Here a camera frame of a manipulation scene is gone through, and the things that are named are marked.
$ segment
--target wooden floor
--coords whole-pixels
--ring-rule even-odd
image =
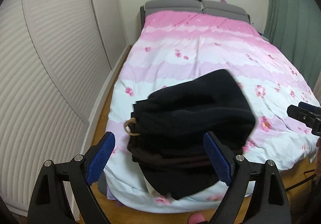
[[[112,87],[106,99],[104,108],[97,124],[92,145],[97,144],[105,133],[113,89],[114,87]],[[298,183],[299,181],[302,181],[306,177],[310,176],[311,173],[303,174],[303,172],[314,168],[314,164],[310,164],[307,159],[296,164],[293,169],[282,174],[282,179],[285,187],[290,187],[291,185]],[[187,223],[188,217],[192,214],[191,212],[175,214],[155,214],[137,211],[126,206],[120,207],[115,201],[107,200],[107,198],[98,191],[96,183],[92,185],[91,189],[99,205],[112,224],[185,224]],[[296,216],[299,215],[302,211],[303,205],[307,198],[307,194],[310,190],[311,183],[307,182],[306,184],[288,192],[288,198],[292,207],[294,218],[296,218]],[[240,223],[243,221],[245,212],[248,208],[249,200],[249,197],[244,199],[243,205],[240,209],[235,223]],[[202,211],[207,220],[211,218],[214,212],[214,209]],[[80,219],[79,223],[84,224],[82,218]]]

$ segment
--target pink floral comforter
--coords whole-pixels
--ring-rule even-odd
[[[280,170],[316,150],[317,137],[286,114],[300,101],[319,106],[298,70],[249,24],[191,12],[149,15],[115,84],[107,131],[116,147],[105,168],[110,190],[123,204],[148,212],[186,212],[218,206],[224,183],[173,201],[148,194],[142,172],[131,161],[123,122],[132,104],[160,88],[228,69],[247,97],[257,125],[244,147],[250,161],[272,159]],[[249,185],[247,194],[253,191]]]

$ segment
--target gray headboard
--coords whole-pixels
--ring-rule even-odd
[[[207,0],[153,0],[146,2],[144,6],[140,7],[142,28],[145,24],[145,17],[160,10],[204,13],[212,16],[241,20],[251,24],[250,16],[244,9],[227,3]]]

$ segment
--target pink slipper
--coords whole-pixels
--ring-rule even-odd
[[[200,223],[200,222],[203,222],[203,221],[205,221],[205,218],[204,218],[203,214],[195,213],[195,214],[192,214],[188,218],[187,224],[197,224],[197,223]]]

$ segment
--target black folded clothing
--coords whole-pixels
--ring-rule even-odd
[[[255,125],[246,98],[226,70],[160,89],[137,101],[131,117],[136,119],[129,124],[131,133],[139,133],[128,143],[133,161],[156,191],[174,199],[218,180],[203,147],[206,132],[240,151]]]

